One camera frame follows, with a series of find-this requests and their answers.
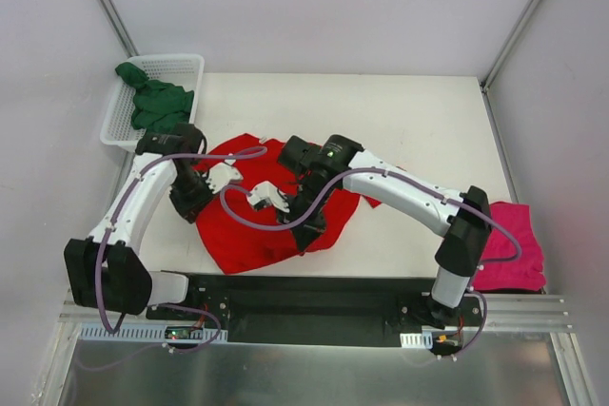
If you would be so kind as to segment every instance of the grey wall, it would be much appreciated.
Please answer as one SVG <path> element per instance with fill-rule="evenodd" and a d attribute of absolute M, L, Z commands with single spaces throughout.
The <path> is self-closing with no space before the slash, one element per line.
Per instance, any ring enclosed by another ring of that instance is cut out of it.
<path fill-rule="evenodd" d="M 609 402 L 609 9 L 547 0 L 491 103 L 521 198 L 531 203 L 549 289 L 565 293 L 601 404 Z"/>
<path fill-rule="evenodd" d="M 142 53 L 206 71 L 484 76 L 527 0 L 114 0 Z"/>
<path fill-rule="evenodd" d="M 0 404 L 29 404 L 68 289 L 63 247 L 100 218 L 122 153 L 98 140 L 124 59 L 95 0 L 0 0 Z"/>

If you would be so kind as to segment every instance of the table surface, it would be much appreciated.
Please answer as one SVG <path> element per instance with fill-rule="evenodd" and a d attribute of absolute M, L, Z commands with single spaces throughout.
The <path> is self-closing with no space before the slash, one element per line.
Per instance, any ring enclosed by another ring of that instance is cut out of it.
<path fill-rule="evenodd" d="M 473 77 L 236 74 L 204 76 L 196 126 L 214 147 L 242 133 L 322 144 L 333 133 L 426 181 L 509 201 L 491 126 Z M 364 200 L 338 242 L 245 274 L 434 277 L 441 239 L 386 205 Z M 144 236 L 148 270 L 219 274 L 196 226 L 163 198 Z"/>

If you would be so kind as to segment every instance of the folded red cloth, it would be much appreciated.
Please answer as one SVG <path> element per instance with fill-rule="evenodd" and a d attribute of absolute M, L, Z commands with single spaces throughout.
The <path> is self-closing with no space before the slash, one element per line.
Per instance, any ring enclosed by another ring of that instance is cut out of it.
<path fill-rule="evenodd" d="M 517 261 L 486 264 L 474 278 L 474 288 L 540 290 L 545 285 L 543 253 L 531 227 L 529 206 L 492 203 L 491 216 L 518 240 L 522 246 L 522 257 Z M 514 245 L 499 230 L 493 230 L 482 259 L 506 258 L 514 253 Z"/>
<path fill-rule="evenodd" d="M 235 154 L 256 145 L 260 145 L 258 138 L 244 134 L 219 145 L 209 151 L 209 154 Z M 235 162 L 234 166 L 244 177 L 241 185 L 245 189 L 251 189 L 258 183 L 270 181 L 284 192 L 295 194 L 294 175 L 277 163 L 284 144 L 277 140 L 268 140 L 264 146 L 268 149 L 264 156 Z M 218 162 L 201 161 L 196 168 L 206 170 Z M 359 200 L 359 195 L 346 190 L 335 190 L 324 207 L 327 228 L 322 236 L 306 249 L 306 252 L 330 248 L 340 237 Z M 226 202 L 237 214 L 249 221 L 267 225 L 277 224 L 275 208 L 254 211 L 240 192 L 227 192 Z M 196 224 L 207 252 L 226 274 L 261 268 L 302 254 L 296 248 L 296 242 L 289 230 L 267 232 L 242 225 L 227 215 L 219 199 L 213 200 L 206 206 Z"/>

